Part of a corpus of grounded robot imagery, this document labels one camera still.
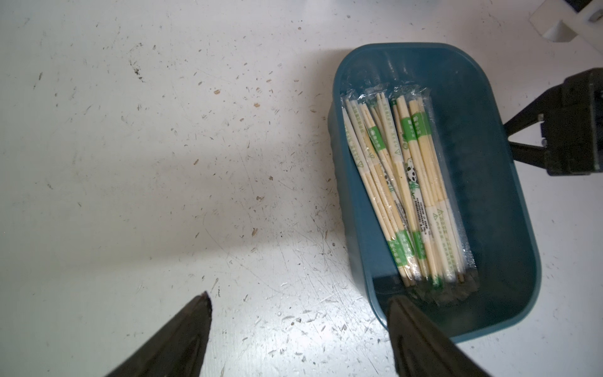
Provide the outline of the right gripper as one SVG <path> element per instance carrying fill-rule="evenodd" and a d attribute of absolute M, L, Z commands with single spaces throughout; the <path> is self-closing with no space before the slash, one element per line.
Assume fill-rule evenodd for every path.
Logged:
<path fill-rule="evenodd" d="M 507 137 L 536 123 L 546 148 L 509 142 L 513 159 L 552 176 L 602 172 L 602 69 L 592 68 L 552 87 L 505 123 Z"/>

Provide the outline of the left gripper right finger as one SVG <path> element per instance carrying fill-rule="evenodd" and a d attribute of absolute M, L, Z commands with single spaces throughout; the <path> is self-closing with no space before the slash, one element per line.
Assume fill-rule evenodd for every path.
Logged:
<path fill-rule="evenodd" d="M 399 376 L 488 375 L 403 295 L 389 300 L 387 326 Z"/>

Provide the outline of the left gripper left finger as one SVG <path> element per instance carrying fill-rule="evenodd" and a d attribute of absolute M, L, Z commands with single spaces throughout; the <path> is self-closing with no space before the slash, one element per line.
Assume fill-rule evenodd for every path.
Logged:
<path fill-rule="evenodd" d="M 194 297 L 110 376 L 198 376 L 212 322 L 207 292 Z"/>

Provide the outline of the chopsticks pair panda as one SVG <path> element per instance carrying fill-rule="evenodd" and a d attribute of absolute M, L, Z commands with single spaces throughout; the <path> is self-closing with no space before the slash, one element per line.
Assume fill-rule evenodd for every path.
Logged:
<path fill-rule="evenodd" d="M 392 109 L 394 110 L 394 120 L 404 157 L 406 177 L 408 179 L 413 205 L 416 210 L 416 217 L 418 219 L 419 231 L 422 239 L 419 260 L 425 262 L 427 269 L 425 275 L 430 277 L 434 286 L 440 287 L 442 285 L 443 273 L 441 271 L 441 264 L 437 259 L 439 257 L 437 245 L 430 229 L 424 200 L 422 198 L 422 192 L 419 185 L 419 176 L 416 171 L 409 144 L 411 141 L 411 136 L 413 136 L 413 133 L 411 132 L 414 129 L 412 128 L 410 113 L 408 111 L 408 106 L 404 96 L 400 91 L 395 92 L 395 94 L 399 94 L 399 97 L 393 99 L 391 101 L 391 105 Z"/>

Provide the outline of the teal plastic storage box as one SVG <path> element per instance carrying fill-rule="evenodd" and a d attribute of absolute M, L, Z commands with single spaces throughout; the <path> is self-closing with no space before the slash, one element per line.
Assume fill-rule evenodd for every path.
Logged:
<path fill-rule="evenodd" d="M 328 128 L 353 277 L 375 317 L 405 295 L 455 341 L 523 320 L 540 256 L 490 83 L 441 43 L 360 47 Z"/>

